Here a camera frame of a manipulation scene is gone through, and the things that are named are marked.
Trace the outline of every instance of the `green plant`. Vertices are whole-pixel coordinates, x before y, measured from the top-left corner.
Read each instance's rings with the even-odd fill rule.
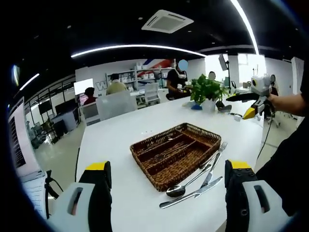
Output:
[[[192,80],[191,100],[201,105],[206,99],[222,101],[223,95],[227,95],[227,88],[222,87],[217,81],[207,79],[201,75],[198,79]]]

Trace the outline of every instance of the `cutlery tray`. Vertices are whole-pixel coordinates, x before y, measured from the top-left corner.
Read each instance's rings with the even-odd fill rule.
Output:
[[[182,123],[131,145],[142,171],[158,191],[166,191],[192,174],[219,149],[221,136]]]

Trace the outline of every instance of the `ceiling vent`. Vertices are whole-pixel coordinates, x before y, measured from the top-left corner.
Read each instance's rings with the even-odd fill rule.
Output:
[[[146,22],[146,24],[141,29],[171,34],[193,22],[194,21],[192,19],[186,18],[179,14],[165,10],[159,10]]]

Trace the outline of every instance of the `knife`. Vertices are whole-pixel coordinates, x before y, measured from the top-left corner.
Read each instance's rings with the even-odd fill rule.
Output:
[[[209,189],[212,189],[213,187],[215,187],[221,180],[222,180],[222,176],[220,176],[218,179],[212,181],[210,184],[200,188],[199,190],[196,190],[188,195],[185,195],[185,196],[182,196],[180,198],[177,198],[175,200],[172,200],[172,201],[168,201],[168,202],[163,202],[161,203],[159,206],[161,209],[165,209],[165,208],[168,208],[172,205],[175,205],[179,202],[182,202],[190,197],[193,197],[193,196],[200,196],[202,195],[204,192],[207,192]]]
[[[213,174],[212,174],[212,173],[213,173],[213,170],[214,170],[215,166],[217,165],[217,163],[218,163],[220,157],[221,157],[221,152],[219,152],[219,153],[216,155],[216,159],[214,160],[213,165],[212,165],[212,167],[211,167],[211,170],[209,171],[209,173],[208,173],[206,179],[204,180],[204,182],[203,182],[201,188],[203,188],[203,187],[205,187],[206,185],[208,185],[208,183],[211,181],[212,176],[213,176]]]

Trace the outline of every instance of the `floor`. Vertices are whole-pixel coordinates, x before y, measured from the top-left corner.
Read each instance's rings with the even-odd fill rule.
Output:
[[[271,124],[266,144],[254,168],[255,172],[271,158],[280,142],[295,131],[296,120],[284,116],[283,113],[277,113],[276,119],[281,124],[278,128],[275,123]],[[265,122],[262,143],[265,141],[268,128],[269,125]],[[77,154],[84,129],[85,125],[81,123],[75,130],[63,136],[56,144],[53,145],[46,140],[44,144],[35,150],[38,162],[42,168],[45,171],[52,170],[52,178],[58,181],[63,189],[66,189],[70,183],[74,182]],[[57,193],[61,192],[56,184],[52,183],[51,185]],[[54,201],[52,197],[49,197],[50,213],[53,212]],[[224,231],[224,228],[225,226],[223,225],[218,231]]]

